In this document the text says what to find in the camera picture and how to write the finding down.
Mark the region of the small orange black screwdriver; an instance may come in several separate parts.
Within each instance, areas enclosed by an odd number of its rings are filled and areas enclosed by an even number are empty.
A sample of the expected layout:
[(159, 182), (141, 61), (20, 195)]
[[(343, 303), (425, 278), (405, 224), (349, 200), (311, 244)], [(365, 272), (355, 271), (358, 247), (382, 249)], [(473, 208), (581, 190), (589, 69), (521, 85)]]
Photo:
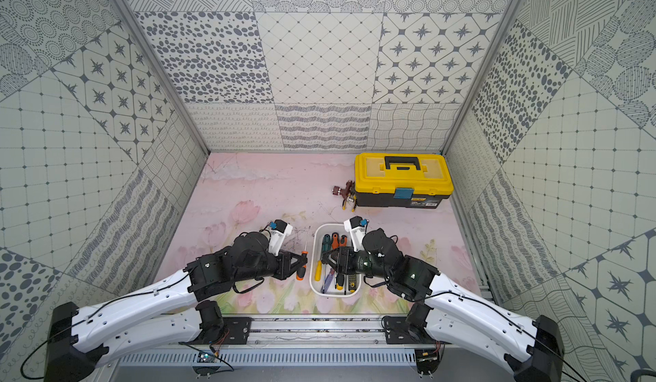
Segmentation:
[(299, 259), (299, 266), (296, 271), (296, 276), (298, 281), (303, 281), (307, 272), (307, 261), (308, 261), (308, 242), (305, 241), (304, 248)]

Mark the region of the yellow handle screwdriver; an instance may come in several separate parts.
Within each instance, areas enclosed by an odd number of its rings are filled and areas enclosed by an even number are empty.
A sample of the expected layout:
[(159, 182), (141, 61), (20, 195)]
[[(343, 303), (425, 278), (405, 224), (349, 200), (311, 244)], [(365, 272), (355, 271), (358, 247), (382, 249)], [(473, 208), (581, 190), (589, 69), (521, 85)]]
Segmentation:
[(323, 263), (319, 260), (315, 266), (314, 281), (322, 282), (323, 281)]

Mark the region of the white plastic storage box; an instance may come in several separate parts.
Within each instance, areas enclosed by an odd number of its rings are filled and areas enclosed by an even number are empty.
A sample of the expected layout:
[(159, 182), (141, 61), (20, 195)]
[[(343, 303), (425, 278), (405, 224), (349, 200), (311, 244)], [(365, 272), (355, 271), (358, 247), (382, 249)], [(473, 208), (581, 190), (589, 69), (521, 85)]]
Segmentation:
[(314, 234), (314, 243), (312, 246), (312, 252), (311, 252), (311, 259), (309, 260), (309, 265), (307, 266), (310, 271), (310, 279), (309, 279), (309, 284), (312, 289), (312, 291), (317, 294), (320, 297), (327, 297), (327, 298), (353, 298), (355, 295), (357, 295), (362, 289), (363, 281), (362, 281), (362, 276), (360, 274), (355, 274), (357, 276), (357, 289), (355, 293), (349, 294), (348, 292), (348, 279), (349, 275), (344, 276), (344, 283), (343, 283), (343, 290), (338, 291), (336, 289), (336, 279), (334, 278), (333, 282), (331, 283), (330, 290), (326, 294), (321, 293), (321, 287), (325, 281), (324, 277), (324, 271), (323, 271), (323, 281), (322, 282), (315, 282), (314, 281), (314, 273), (315, 273), (315, 266), (316, 263), (320, 260), (320, 255), (321, 255), (321, 245), (322, 245), (322, 239), (325, 234), (330, 234), (332, 235), (333, 233), (338, 233), (340, 235), (340, 238), (342, 235), (346, 235), (348, 238), (348, 248), (354, 249), (351, 243), (350, 236), (346, 232), (343, 223), (326, 223), (321, 226), (319, 226)]

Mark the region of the green black handle screwdriver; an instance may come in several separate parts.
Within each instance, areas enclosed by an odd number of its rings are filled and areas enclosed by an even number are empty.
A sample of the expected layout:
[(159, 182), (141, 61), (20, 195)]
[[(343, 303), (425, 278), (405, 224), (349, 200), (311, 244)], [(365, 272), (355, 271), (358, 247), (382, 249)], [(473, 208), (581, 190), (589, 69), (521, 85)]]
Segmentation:
[(332, 250), (332, 236), (330, 234), (325, 234), (322, 239), (321, 245), (321, 255), (320, 261), (323, 265), (326, 265), (324, 262), (324, 256)]

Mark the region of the black yellow-dotted brown-shaft screwdriver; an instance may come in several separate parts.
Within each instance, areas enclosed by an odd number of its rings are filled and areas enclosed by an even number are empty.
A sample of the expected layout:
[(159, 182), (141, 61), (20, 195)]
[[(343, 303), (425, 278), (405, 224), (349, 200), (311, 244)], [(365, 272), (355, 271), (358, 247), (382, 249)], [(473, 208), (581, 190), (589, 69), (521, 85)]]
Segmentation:
[(349, 294), (355, 293), (356, 289), (357, 289), (357, 276), (350, 275), (348, 277), (348, 293)]

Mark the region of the blue transparent handle screwdriver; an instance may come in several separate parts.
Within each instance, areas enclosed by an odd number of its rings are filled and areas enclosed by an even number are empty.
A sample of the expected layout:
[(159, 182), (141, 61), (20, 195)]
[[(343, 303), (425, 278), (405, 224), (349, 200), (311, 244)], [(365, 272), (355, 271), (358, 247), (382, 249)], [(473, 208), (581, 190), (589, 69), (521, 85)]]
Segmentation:
[(321, 287), (321, 293), (326, 294), (330, 290), (331, 283), (333, 282), (335, 277), (335, 271), (332, 269), (328, 276), (326, 276), (326, 279)]

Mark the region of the large orange black screwdriver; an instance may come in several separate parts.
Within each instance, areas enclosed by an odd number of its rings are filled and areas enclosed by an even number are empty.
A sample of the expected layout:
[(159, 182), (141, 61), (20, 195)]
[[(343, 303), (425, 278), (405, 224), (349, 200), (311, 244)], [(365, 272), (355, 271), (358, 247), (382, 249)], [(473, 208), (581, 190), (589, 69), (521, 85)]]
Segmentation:
[(341, 245), (341, 238), (338, 233), (333, 233), (331, 235), (331, 250), (335, 250)]

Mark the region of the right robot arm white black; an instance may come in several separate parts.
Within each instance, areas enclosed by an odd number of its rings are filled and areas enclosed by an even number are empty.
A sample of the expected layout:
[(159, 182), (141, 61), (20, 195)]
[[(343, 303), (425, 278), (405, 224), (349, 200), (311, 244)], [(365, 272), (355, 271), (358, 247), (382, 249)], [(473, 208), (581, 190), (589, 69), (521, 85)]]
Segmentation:
[(337, 274), (379, 278), (412, 303), (406, 323), (415, 339), (454, 344), (509, 372), (516, 381), (559, 381), (564, 345), (558, 324), (540, 315), (516, 314), (468, 291), (377, 229), (353, 249), (340, 246), (322, 261)]

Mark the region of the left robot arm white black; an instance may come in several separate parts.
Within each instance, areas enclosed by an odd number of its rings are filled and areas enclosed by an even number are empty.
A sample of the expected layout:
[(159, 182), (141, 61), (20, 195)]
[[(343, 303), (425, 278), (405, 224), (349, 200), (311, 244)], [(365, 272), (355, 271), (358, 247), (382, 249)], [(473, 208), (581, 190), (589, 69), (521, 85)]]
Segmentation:
[(214, 298), (237, 283), (303, 274), (307, 254), (282, 250), (282, 233), (243, 233), (150, 286), (106, 303), (53, 310), (44, 378), (80, 381), (115, 359), (163, 344), (220, 344), (228, 330)]

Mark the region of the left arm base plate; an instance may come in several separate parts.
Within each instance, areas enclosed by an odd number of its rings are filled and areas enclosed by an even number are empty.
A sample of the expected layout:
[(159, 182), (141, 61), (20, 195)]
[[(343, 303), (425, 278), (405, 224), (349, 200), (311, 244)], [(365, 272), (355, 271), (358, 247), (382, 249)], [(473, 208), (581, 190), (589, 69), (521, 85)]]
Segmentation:
[(247, 316), (229, 316), (222, 319), (203, 320), (201, 332), (188, 344), (247, 344), (253, 319)]

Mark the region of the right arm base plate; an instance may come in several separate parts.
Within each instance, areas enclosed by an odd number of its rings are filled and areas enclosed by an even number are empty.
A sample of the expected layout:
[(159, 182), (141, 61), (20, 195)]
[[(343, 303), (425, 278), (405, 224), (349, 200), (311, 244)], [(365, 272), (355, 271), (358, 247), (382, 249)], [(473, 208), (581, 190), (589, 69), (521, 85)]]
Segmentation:
[(434, 339), (427, 330), (427, 321), (415, 316), (385, 315), (381, 319), (386, 344), (449, 344)]

